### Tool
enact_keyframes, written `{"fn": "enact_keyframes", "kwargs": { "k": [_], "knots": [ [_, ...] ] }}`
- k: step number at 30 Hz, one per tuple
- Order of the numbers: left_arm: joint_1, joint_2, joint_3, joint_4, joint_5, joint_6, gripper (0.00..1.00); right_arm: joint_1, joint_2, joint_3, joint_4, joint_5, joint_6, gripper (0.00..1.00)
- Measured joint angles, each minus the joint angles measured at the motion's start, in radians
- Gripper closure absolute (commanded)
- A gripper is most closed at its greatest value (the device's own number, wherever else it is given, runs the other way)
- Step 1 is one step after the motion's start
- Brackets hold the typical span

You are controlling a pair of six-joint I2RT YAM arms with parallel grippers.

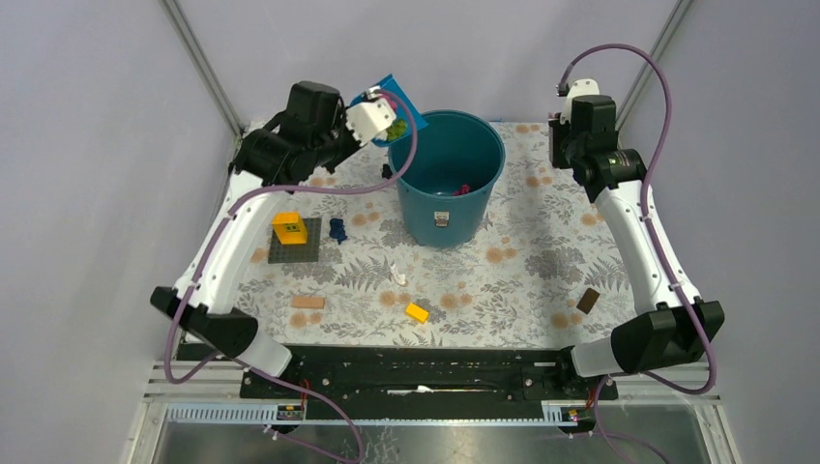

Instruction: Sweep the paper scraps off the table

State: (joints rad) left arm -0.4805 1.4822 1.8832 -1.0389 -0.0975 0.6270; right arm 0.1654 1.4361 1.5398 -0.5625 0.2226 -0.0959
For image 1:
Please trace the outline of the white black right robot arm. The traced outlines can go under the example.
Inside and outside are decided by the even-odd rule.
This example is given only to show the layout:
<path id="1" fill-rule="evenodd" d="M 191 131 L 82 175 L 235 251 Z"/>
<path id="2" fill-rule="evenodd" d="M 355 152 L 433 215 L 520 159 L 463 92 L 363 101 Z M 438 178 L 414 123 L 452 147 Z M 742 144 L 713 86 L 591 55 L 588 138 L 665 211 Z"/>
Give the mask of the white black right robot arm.
<path id="1" fill-rule="evenodd" d="M 607 374 L 642 373 L 699 361 L 725 316 L 706 302 L 683 270 L 662 225 L 647 168 L 618 146 L 616 104 L 608 96 L 568 97 L 549 123 L 551 162 L 570 169 L 608 226 L 633 294 L 636 315 L 595 342 L 567 348 L 554 373 L 556 389 L 578 398 Z"/>

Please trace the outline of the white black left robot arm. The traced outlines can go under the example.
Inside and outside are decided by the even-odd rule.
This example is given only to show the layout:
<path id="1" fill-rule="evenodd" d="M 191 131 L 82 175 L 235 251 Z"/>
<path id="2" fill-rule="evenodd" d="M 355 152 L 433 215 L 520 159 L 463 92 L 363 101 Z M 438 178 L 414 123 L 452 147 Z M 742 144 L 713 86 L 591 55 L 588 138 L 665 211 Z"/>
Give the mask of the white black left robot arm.
<path id="1" fill-rule="evenodd" d="M 338 89 L 306 80 L 293 84 L 286 107 L 242 139 L 218 216 L 191 264 L 150 298 L 177 327 L 263 371 L 263 385 L 278 397 L 294 393 L 301 374 L 290 364 L 290 351 L 235 307 L 239 281 L 287 198 L 282 186 L 300 184 L 318 167 L 333 169 L 360 149 L 345 123 Z"/>

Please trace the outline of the blue plastic dustpan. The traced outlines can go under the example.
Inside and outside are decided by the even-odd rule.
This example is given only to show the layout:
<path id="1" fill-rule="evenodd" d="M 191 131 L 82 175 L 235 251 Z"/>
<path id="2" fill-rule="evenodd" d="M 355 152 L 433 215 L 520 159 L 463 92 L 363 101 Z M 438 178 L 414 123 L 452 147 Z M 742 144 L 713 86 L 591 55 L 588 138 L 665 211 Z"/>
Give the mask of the blue plastic dustpan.
<path id="1" fill-rule="evenodd" d="M 425 117 L 418 111 L 416 106 L 411 102 L 411 100 L 406 96 L 405 92 L 403 91 L 402 87 L 398 84 L 395 80 L 395 77 L 392 73 L 387 74 L 385 77 L 381 78 L 371 87 L 367 88 L 364 92 L 362 92 L 359 96 L 354 98 L 347 108 L 353 104 L 356 104 L 361 101 L 370 101 L 375 100 L 378 96 L 383 96 L 389 100 L 392 104 L 396 118 L 405 119 L 409 123 L 409 131 L 406 135 L 395 142 L 376 142 L 373 140 L 372 144 L 378 147 L 388 147 L 412 136 L 412 128 L 411 122 L 415 122 L 415 127 L 417 131 L 421 131 L 428 126 L 428 123 Z"/>

